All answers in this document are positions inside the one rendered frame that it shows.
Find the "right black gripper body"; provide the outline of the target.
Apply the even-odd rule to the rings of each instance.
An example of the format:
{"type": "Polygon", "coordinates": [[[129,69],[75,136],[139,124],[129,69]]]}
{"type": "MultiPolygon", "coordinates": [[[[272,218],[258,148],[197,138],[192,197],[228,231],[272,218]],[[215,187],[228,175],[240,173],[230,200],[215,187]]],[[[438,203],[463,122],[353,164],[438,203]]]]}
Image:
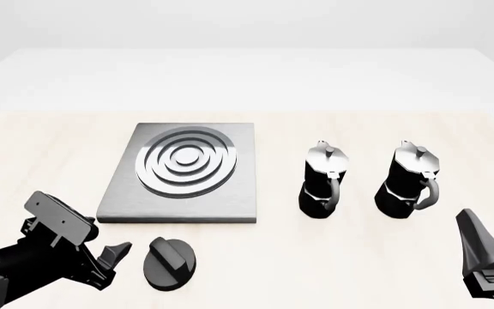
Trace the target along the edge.
{"type": "Polygon", "coordinates": [[[494,268],[465,268],[463,281],[472,298],[494,300],[494,268]]]}

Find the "left small flat plate on stalk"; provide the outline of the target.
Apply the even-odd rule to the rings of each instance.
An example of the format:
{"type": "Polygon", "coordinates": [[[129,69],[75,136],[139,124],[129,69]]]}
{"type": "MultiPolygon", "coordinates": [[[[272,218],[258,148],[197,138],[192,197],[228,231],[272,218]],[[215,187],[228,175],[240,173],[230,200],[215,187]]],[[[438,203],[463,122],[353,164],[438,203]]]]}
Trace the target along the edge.
{"type": "Polygon", "coordinates": [[[52,248],[64,241],[77,251],[89,251],[85,244],[98,237],[95,218],[82,215],[57,197],[42,191],[35,191],[24,208],[34,218],[24,221],[21,232],[25,237],[22,241],[52,248]]]}

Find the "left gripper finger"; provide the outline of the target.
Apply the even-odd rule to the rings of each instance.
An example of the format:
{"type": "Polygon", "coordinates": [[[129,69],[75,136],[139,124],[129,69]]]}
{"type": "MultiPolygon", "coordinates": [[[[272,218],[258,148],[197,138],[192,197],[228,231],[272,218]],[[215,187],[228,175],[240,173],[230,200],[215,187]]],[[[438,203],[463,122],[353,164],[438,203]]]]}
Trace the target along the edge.
{"type": "Polygon", "coordinates": [[[104,246],[97,262],[103,270],[114,270],[119,262],[129,254],[132,244],[127,241],[115,246],[104,246]]]}

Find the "black moka pot silver lid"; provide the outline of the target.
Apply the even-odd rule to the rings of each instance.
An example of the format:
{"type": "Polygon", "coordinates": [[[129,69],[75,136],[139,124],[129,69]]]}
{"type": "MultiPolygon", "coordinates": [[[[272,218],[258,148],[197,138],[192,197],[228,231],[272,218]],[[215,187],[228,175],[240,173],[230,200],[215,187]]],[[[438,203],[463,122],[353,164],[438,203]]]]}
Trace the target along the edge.
{"type": "Polygon", "coordinates": [[[377,208],[391,218],[406,219],[414,210],[435,205],[440,196],[439,172],[439,159],[427,148],[402,141],[374,197],[377,208]]]}
{"type": "Polygon", "coordinates": [[[349,159],[339,148],[318,141],[305,159],[304,182],[298,196],[300,210],[310,218],[332,215],[340,201],[340,185],[349,159]]]}

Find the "flat grey stove plate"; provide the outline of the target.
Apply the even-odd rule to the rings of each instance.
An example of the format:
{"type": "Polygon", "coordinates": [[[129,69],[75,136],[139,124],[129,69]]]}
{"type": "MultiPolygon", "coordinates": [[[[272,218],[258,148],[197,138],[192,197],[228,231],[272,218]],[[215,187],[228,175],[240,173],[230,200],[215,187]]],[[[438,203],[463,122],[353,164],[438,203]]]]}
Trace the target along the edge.
{"type": "Polygon", "coordinates": [[[101,223],[256,223],[252,123],[139,123],[101,223]]]}

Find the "round black stove knob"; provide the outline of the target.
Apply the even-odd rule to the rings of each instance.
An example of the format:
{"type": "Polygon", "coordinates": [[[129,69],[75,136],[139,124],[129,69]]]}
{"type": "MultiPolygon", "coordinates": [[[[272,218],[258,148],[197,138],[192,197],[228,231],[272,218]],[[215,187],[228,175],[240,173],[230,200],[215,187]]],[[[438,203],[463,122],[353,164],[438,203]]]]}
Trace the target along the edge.
{"type": "Polygon", "coordinates": [[[185,241],[158,237],[149,244],[143,275],[152,288],[169,292],[191,280],[196,262],[194,250],[185,241]]]}

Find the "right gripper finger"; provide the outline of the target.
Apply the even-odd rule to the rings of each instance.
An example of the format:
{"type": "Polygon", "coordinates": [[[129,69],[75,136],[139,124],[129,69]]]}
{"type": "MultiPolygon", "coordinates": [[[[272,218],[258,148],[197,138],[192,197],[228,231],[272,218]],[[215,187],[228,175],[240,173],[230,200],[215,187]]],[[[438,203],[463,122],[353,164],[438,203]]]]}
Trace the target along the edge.
{"type": "Polygon", "coordinates": [[[494,237],[471,209],[455,217],[461,236],[462,274],[494,270],[494,237]]]}

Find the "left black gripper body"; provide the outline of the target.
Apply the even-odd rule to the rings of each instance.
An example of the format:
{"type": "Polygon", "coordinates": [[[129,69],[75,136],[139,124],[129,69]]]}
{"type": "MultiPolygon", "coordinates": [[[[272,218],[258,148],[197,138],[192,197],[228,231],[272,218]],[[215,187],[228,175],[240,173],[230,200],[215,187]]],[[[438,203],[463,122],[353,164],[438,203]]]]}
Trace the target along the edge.
{"type": "Polygon", "coordinates": [[[75,246],[61,241],[56,246],[57,273],[60,277],[104,290],[116,272],[106,270],[85,245],[75,246]]]}

